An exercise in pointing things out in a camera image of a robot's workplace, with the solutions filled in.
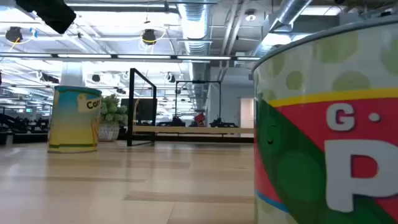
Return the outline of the green plant in white pot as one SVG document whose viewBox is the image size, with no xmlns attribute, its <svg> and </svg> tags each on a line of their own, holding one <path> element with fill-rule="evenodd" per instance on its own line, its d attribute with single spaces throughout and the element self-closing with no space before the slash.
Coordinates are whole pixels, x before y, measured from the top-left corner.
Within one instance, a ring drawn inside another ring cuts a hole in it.
<svg viewBox="0 0 398 224">
<path fill-rule="evenodd" d="M 115 141 L 120 128 L 127 125 L 127 106 L 121 105 L 121 100 L 115 94 L 102 96 L 100 118 L 99 141 Z"/>
</svg>

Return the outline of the white building column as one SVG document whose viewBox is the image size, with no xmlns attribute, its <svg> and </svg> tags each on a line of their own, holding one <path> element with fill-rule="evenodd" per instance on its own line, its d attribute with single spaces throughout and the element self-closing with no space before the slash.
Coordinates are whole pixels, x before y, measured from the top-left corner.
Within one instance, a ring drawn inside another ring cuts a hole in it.
<svg viewBox="0 0 398 224">
<path fill-rule="evenodd" d="M 60 84 L 65 86 L 85 86 L 83 64 L 81 62 L 63 62 Z"/>
</svg>

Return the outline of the black background monitor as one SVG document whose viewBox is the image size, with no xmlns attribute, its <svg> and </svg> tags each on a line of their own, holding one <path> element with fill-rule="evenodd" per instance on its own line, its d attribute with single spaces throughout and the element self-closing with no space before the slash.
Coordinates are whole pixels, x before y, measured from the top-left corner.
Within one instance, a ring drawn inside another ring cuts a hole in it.
<svg viewBox="0 0 398 224">
<path fill-rule="evenodd" d="M 155 125 L 155 119 L 157 114 L 157 100 L 153 100 L 152 98 L 135 98 L 132 104 L 132 113 L 129 113 L 128 107 L 129 100 L 127 98 L 122 99 L 118 112 L 121 112 L 121 114 L 125 114 L 125 118 L 127 120 L 128 116 L 132 116 L 133 125 Z"/>
</svg>

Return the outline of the green peas can red label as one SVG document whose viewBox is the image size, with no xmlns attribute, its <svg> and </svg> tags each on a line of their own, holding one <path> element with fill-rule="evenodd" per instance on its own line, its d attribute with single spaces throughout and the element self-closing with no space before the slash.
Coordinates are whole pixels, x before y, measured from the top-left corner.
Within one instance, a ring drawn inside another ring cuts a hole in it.
<svg viewBox="0 0 398 224">
<path fill-rule="evenodd" d="M 275 49 L 254 75 L 255 224 L 398 224 L 398 15 Z"/>
</svg>

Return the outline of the dark background workstations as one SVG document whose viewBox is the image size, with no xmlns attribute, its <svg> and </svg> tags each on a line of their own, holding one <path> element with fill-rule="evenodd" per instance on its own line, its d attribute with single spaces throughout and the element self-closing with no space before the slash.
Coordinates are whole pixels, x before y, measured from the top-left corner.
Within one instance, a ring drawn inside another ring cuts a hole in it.
<svg viewBox="0 0 398 224">
<path fill-rule="evenodd" d="M 21 118 L 17 112 L 6 114 L 5 106 L 0 106 L 0 146 L 11 144 L 46 142 L 49 133 L 49 120 Z"/>
</svg>

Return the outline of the long ceiling light strip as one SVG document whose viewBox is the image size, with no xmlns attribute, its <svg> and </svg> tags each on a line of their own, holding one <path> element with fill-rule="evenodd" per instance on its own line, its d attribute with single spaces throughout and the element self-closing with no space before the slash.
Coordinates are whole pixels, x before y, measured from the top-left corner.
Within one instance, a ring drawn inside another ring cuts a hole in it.
<svg viewBox="0 0 398 224">
<path fill-rule="evenodd" d="M 41 60 L 188 60 L 188 61 L 258 61 L 259 57 L 209 56 L 209 55 L 138 55 L 138 54 L 45 54 L 0 52 L 1 58 L 39 58 Z"/>
</svg>

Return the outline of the carrots can yellow blue label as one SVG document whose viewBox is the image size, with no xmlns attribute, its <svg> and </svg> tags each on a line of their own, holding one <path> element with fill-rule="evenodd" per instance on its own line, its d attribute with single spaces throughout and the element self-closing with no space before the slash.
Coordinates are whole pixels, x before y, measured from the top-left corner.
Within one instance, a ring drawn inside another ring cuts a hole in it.
<svg viewBox="0 0 398 224">
<path fill-rule="evenodd" d="M 94 152 L 101 122 L 101 91 L 56 86 L 48 135 L 48 152 Z"/>
</svg>

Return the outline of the silver ventilation duct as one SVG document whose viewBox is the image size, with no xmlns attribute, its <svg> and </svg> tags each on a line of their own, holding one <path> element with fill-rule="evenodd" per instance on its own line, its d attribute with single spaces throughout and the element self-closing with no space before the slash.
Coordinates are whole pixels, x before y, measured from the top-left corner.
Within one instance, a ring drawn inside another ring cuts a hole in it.
<svg viewBox="0 0 398 224">
<path fill-rule="evenodd" d="M 283 0 L 278 10 L 266 16 L 261 30 L 261 34 L 264 35 L 264 38 L 259 42 L 251 55 L 255 57 L 262 57 L 265 55 L 267 52 L 264 43 L 266 35 L 278 30 L 282 32 L 292 31 L 295 20 L 312 1 L 313 0 Z"/>
<path fill-rule="evenodd" d="M 181 15 L 183 38 L 188 56 L 208 55 L 208 19 L 209 7 L 204 4 L 179 4 L 178 11 Z M 190 62 L 189 73 L 193 81 L 208 81 L 210 79 L 210 66 L 204 62 Z"/>
</svg>

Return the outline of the black frame wooden board shelf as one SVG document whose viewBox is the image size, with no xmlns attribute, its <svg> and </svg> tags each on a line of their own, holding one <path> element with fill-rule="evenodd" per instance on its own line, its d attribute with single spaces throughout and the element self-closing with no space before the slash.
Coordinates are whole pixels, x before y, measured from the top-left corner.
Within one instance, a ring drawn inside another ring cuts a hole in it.
<svg viewBox="0 0 398 224">
<path fill-rule="evenodd" d="M 177 134 L 254 134 L 254 128 L 207 128 L 207 127 L 181 127 L 181 126 L 157 126 L 155 123 L 156 119 L 156 105 L 157 105 L 157 87 L 150 82 L 143 74 L 141 74 L 136 68 L 131 68 L 128 72 L 129 74 L 129 99 L 128 99 L 128 118 L 127 118 L 127 133 L 126 133 L 126 144 L 128 147 L 134 146 L 132 143 L 133 133 L 145 132 L 152 133 L 150 138 L 151 142 L 155 142 L 155 133 L 177 133 Z M 150 126 L 135 126 L 134 121 L 134 82 L 135 75 L 141 77 L 146 83 L 148 83 L 152 88 L 152 124 Z"/>
</svg>

